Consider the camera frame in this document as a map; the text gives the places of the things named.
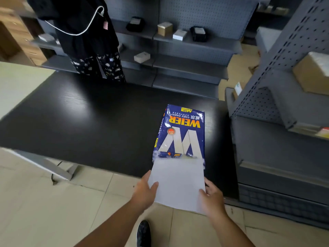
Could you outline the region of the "person's right forearm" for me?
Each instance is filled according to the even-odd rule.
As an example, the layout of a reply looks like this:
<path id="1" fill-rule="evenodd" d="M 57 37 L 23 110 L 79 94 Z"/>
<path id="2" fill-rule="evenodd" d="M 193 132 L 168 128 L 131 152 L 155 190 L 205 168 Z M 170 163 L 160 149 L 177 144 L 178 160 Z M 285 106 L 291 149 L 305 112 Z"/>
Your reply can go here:
<path id="1" fill-rule="evenodd" d="M 221 247 L 255 247 L 226 212 L 212 214 L 209 219 L 216 231 Z"/>

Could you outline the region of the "black box white label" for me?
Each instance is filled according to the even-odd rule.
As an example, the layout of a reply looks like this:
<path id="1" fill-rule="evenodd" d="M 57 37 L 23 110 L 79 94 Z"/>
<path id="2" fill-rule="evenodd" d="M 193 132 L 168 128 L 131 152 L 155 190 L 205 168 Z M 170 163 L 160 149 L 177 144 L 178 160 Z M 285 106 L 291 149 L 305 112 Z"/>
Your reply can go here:
<path id="1" fill-rule="evenodd" d="M 126 25 L 126 30 L 134 33 L 141 33 L 145 27 L 145 20 L 142 17 L 133 16 Z"/>
<path id="2" fill-rule="evenodd" d="M 192 40 L 194 42 L 207 42 L 208 41 L 208 33 L 205 28 L 192 26 L 190 27 L 190 32 L 192 36 Z"/>

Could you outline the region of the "person's right hand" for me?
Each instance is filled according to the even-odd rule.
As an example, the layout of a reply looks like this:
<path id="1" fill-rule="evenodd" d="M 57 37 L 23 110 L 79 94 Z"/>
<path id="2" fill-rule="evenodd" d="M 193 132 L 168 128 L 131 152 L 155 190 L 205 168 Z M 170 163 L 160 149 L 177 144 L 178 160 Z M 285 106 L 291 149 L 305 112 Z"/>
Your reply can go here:
<path id="1" fill-rule="evenodd" d="M 207 203 L 202 203 L 201 201 L 202 210 L 210 220 L 218 221 L 224 216 L 227 216 L 223 193 L 206 177 L 204 177 L 204 183 L 205 191 L 210 198 Z"/>

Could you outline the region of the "grey pegboard shelf unit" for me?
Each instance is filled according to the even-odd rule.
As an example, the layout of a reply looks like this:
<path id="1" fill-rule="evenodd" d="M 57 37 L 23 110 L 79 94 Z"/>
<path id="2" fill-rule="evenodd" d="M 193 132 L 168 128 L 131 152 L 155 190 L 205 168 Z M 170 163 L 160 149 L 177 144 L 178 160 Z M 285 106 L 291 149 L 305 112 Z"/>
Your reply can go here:
<path id="1" fill-rule="evenodd" d="M 217 98 L 221 80 L 228 79 L 227 66 L 234 54 L 241 54 L 240 39 L 260 0 L 105 0 L 108 14 L 119 41 L 121 65 L 126 78 L 141 84 L 151 77 L 149 86 L 179 90 L 179 85 L 194 90 L 188 93 Z M 129 32 L 131 17 L 145 20 L 141 33 Z M 173 24 L 173 34 L 187 31 L 183 41 L 172 35 L 158 35 L 157 25 Z M 207 42 L 194 42 L 190 27 L 206 29 Z M 134 61 L 134 55 L 150 53 L 144 63 Z M 58 60 L 69 60 L 55 56 Z M 74 68 L 72 62 L 64 62 Z M 98 80 L 88 75 L 88 80 Z"/>

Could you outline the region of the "blue copy paper wrapper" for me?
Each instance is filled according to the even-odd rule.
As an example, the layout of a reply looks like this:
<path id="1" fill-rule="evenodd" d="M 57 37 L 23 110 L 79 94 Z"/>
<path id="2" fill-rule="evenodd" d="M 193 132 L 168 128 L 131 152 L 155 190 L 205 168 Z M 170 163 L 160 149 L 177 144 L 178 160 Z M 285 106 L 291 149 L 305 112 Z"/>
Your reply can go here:
<path id="1" fill-rule="evenodd" d="M 157 158 L 197 158 L 205 169 L 205 112 L 168 104 L 155 141 Z"/>

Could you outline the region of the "small white box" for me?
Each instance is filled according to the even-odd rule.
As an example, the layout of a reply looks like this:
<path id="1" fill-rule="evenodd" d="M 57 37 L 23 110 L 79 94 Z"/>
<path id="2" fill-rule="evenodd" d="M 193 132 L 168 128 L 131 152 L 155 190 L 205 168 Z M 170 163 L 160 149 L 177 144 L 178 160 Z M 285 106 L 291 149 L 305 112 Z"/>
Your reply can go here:
<path id="1" fill-rule="evenodd" d="M 177 41 L 183 41 L 184 38 L 187 36 L 187 31 L 178 29 L 173 35 L 172 39 Z"/>

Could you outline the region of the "large brown cardboard box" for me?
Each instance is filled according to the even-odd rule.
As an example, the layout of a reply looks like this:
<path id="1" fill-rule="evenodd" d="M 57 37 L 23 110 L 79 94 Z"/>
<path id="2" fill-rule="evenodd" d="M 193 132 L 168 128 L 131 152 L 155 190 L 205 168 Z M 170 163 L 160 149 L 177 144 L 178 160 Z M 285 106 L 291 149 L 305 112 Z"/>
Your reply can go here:
<path id="1" fill-rule="evenodd" d="M 293 74 L 305 92 L 329 96 L 329 54 L 309 52 Z"/>

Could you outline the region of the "red yellow packet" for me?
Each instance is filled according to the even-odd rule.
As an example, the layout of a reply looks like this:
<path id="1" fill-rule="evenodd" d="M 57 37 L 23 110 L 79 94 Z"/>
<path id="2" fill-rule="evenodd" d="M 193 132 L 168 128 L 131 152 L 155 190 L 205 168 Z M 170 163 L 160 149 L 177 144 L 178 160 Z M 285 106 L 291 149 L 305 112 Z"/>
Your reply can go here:
<path id="1" fill-rule="evenodd" d="M 320 129 L 316 134 L 315 137 L 321 138 L 321 139 L 325 139 L 325 140 L 329 140 L 329 127 L 323 127 L 322 129 Z"/>

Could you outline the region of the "grey perforated shelf rack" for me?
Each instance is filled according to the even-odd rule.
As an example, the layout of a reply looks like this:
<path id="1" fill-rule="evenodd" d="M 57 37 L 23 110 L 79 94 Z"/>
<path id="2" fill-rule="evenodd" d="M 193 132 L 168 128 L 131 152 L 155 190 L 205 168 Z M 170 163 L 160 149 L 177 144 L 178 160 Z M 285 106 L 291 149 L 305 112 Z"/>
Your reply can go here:
<path id="1" fill-rule="evenodd" d="M 235 150 L 238 204 L 329 230 L 329 96 L 305 92 L 293 74 L 309 52 L 329 54 L 329 0 L 301 0 L 282 30 L 258 28 L 258 68 L 234 102 L 225 98 Z"/>

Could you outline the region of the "tan cardboard box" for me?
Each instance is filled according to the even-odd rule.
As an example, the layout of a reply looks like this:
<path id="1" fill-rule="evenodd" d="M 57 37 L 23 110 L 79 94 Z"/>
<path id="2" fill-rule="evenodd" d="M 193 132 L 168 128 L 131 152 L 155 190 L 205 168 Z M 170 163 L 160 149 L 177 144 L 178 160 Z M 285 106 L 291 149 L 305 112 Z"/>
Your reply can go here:
<path id="1" fill-rule="evenodd" d="M 173 34 L 173 24 L 170 22 L 163 22 L 157 25 L 158 35 L 166 37 Z"/>

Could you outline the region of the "small brown labelled box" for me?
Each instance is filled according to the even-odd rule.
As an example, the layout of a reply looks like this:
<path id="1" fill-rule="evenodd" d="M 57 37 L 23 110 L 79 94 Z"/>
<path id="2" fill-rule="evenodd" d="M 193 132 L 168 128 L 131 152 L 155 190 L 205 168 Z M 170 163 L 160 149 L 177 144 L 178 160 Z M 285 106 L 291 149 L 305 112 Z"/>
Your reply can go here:
<path id="1" fill-rule="evenodd" d="M 245 88 L 247 82 L 238 82 L 233 89 L 233 97 L 234 100 L 237 100 L 238 96 L 241 94 L 243 89 Z"/>

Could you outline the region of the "person's left forearm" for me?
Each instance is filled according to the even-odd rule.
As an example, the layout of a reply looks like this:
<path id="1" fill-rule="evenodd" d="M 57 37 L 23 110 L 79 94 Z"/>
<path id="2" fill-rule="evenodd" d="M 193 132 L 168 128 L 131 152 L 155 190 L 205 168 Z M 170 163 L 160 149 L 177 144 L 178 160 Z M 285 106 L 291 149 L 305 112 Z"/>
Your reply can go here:
<path id="1" fill-rule="evenodd" d="M 144 210 L 133 201 L 127 202 L 74 247 L 125 247 Z"/>

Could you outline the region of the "wooden drawer cabinet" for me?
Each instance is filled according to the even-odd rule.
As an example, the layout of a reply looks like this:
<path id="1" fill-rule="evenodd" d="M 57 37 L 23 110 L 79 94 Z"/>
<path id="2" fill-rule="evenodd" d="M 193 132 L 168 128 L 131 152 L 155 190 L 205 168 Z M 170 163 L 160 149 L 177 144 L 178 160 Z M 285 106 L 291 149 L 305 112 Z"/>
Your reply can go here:
<path id="1" fill-rule="evenodd" d="M 44 30 L 26 0 L 0 0 L 0 21 L 35 66 L 53 56 L 52 50 L 32 43 Z"/>

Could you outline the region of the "white copy paper stack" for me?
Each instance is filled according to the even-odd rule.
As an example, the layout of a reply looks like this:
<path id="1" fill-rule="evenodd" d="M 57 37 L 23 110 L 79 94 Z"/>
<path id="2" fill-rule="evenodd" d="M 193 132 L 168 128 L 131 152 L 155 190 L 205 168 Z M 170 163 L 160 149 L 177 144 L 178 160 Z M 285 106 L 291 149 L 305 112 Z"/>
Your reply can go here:
<path id="1" fill-rule="evenodd" d="M 203 159 L 156 158 L 148 180 L 158 182 L 155 202 L 190 212 L 203 214 L 199 190 L 205 191 Z"/>

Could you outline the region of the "black shoe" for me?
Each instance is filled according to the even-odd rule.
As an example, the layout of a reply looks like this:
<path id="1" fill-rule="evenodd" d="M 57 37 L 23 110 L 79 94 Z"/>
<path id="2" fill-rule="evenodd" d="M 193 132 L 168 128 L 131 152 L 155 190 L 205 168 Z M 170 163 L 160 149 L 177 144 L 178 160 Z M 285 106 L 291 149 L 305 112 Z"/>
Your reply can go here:
<path id="1" fill-rule="evenodd" d="M 142 220 L 137 229 L 137 247 L 151 247 L 151 228 L 147 220 Z"/>

